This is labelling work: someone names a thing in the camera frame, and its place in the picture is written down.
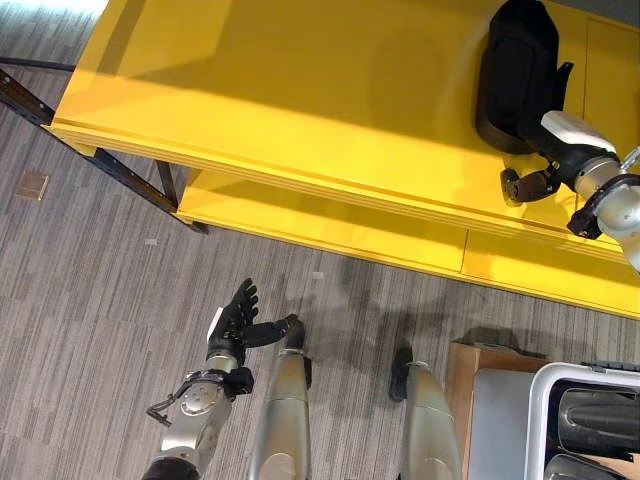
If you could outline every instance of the black metal frame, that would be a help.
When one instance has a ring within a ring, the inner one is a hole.
[[[4,103],[29,123],[38,127],[69,150],[80,155],[118,183],[124,185],[183,225],[193,231],[207,233],[205,224],[199,222],[185,223],[175,216],[178,211],[178,196],[173,183],[171,168],[167,162],[155,161],[162,181],[163,193],[102,148],[96,149],[93,156],[81,154],[62,142],[49,130],[43,128],[43,125],[51,125],[55,111],[2,69],[0,69],[0,103]]]

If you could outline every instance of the yellow table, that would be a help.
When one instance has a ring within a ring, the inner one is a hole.
[[[500,4],[111,0],[52,129],[80,151],[197,169],[183,218],[638,316],[618,246],[566,231],[573,192],[502,198],[505,163],[544,161],[473,129]],[[640,143],[638,31],[547,7],[575,63],[565,110],[626,153]]]

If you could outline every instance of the silver cylinder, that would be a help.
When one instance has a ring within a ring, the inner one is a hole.
[[[578,194],[588,200],[602,185],[620,175],[620,164],[611,157],[599,157],[589,161],[575,181]]]
[[[198,473],[204,475],[220,430],[230,414],[231,402],[220,385],[192,385],[185,393],[173,423],[163,435],[156,458],[180,458],[192,463]]]
[[[602,185],[623,173],[611,158],[593,159],[576,178],[576,192],[588,200]],[[602,233],[620,244],[631,266],[640,272],[640,187],[614,188],[601,200],[595,214]]]
[[[236,368],[238,368],[238,361],[236,360],[236,357],[226,350],[216,352],[207,360],[208,370],[222,370],[229,373],[231,370]]]
[[[453,415],[438,380],[424,363],[409,364],[402,480],[461,480]]]
[[[300,350],[282,350],[260,417],[249,480],[310,478],[309,407]]]

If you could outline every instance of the metal bracket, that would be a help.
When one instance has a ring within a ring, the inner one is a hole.
[[[193,231],[207,233],[206,225],[199,222],[186,223],[175,216],[175,213],[178,211],[178,197],[168,163],[159,160],[156,161],[158,172],[160,173],[160,180],[162,181],[162,186],[165,191],[165,193],[162,193],[102,148],[98,148],[93,156],[82,155],[71,146],[62,142],[49,130],[43,128],[43,125],[51,125],[53,117],[55,116],[55,110],[46,105],[2,69],[0,69],[0,102],[7,105],[15,113],[47,133],[69,150],[82,156],[85,160],[105,172],[121,185],[124,185],[127,189],[144,198],[156,208],[159,208]]]
[[[573,215],[571,215],[571,220],[569,220],[567,228],[578,237],[588,238],[590,240],[598,238],[602,234],[602,231],[598,225],[596,210],[602,200],[621,185],[627,185],[629,187],[640,186],[640,175],[633,173],[617,175],[600,186],[598,190],[591,195],[589,200],[587,200],[584,207],[576,210]]]
[[[237,395],[248,395],[253,391],[253,375],[247,367],[240,367],[225,372],[223,370],[198,370],[187,375],[184,382],[175,393],[167,395],[167,399],[154,403],[147,408],[147,415],[161,423],[165,427],[170,427],[171,422],[167,415],[160,412],[166,410],[177,402],[192,385],[196,383],[215,383],[224,388],[224,393],[230,401]]]
[[[628,172],[638,162],[640,162],[640,146],[637,146],[636,148],[631,150],[628,155],[624,157],[622,165],[620,165],[620,170],[625,170]]]

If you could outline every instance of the white robot part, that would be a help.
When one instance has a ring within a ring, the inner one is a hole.
[[[613,144],[596,132],[581,118],[566,112],[551,110],[542,116],[542,126],[549,132],[570,145],[593,145],[616,153]]]

